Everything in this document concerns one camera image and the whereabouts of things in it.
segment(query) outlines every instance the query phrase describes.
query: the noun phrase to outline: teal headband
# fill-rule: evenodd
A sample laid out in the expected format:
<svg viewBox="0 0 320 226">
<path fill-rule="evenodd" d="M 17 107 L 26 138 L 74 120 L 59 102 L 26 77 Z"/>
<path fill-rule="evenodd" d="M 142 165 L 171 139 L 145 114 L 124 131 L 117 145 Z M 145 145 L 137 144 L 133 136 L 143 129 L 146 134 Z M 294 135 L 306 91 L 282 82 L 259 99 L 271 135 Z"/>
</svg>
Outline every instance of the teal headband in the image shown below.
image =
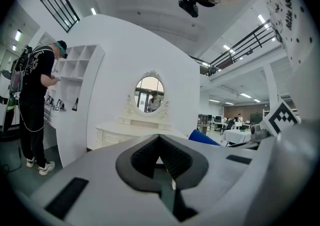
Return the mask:
<svg viewBox="0 0 320 226">
<path fill-rule="evenodd" d="M 60 55 L 66 54 L 66 50 L 60 45 L 60 43 L 54 43 L 60 48 Z"/>
</svg>

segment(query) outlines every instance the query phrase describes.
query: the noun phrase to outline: black pants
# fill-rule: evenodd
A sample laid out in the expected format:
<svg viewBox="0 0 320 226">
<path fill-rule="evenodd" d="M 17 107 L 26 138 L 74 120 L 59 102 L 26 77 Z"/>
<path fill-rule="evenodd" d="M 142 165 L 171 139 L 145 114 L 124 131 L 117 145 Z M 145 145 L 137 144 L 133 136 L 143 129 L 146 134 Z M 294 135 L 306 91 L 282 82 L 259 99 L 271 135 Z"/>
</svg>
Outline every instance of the black pants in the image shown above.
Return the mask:
<svg viewBox="0 0 320 226">
<path fill-rule="evenodd" d="M 35 156 L 39 166 L 44 167 L 46 164 L 43 139 L 43 130 L 40 128 L 44 125 L 45 98 L 38 95 L 24 94 L 20 95 L 20 141 L 23 155 L 32 159 Z"/>
</svg>

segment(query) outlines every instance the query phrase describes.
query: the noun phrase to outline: camera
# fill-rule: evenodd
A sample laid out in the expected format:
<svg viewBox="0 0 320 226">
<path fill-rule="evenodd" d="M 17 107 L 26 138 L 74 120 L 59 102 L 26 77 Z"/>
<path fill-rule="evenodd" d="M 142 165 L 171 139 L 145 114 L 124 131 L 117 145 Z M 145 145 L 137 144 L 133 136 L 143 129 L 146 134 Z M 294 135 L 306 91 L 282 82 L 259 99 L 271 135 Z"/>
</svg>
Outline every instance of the camera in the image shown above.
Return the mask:
<svg viewBox="0 0 320 226">
<path fill-rule="evenodd" d="M 188 12 L 193 18 L 197 18 L 199 16 L 195 0 L 179 0 L 179 6 Z"/>
</svg>

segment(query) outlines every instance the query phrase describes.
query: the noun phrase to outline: white tablecloth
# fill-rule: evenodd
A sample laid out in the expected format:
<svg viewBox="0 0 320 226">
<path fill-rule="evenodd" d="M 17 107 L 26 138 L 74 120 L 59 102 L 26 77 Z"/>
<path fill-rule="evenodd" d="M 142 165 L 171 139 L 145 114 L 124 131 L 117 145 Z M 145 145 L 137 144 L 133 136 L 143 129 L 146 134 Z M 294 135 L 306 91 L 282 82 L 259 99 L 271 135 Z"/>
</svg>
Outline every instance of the white tablecloth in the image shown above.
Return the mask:
<svg viewBox="0 0 320 226">
<path fill-rule="evenodd" d="M 241 132 L 240 130 L 226 130 L 223 134 L 223 140 L 238 144 L 242 142 L 249 141 L 251 137 L 251 132 Z"/>
</svg>

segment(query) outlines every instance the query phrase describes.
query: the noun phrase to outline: man in black shirt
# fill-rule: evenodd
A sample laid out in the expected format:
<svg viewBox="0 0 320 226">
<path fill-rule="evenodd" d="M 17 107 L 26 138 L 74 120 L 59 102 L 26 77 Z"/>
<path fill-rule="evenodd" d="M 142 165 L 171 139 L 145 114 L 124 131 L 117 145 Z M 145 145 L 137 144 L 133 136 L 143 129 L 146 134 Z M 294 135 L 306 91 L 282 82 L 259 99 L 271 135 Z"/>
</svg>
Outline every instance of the man in black shirt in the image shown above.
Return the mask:
<svg viewBox="0 0 320 226">
<path fill-rule="evenodd" d="M 44 154 L 44 113 L 47 87 L 57 80 L 51 75 L 55 59 L 65 57 L 67 45 L 58 41 L 50 45 L 36 47 L 30 54 L 23 77 L 20 93 L 20 141 L 26 165 L 39 165 L 39 174 L 47 175 L 55 167 L 53 161 L 47 162 Z"/>
</svg>

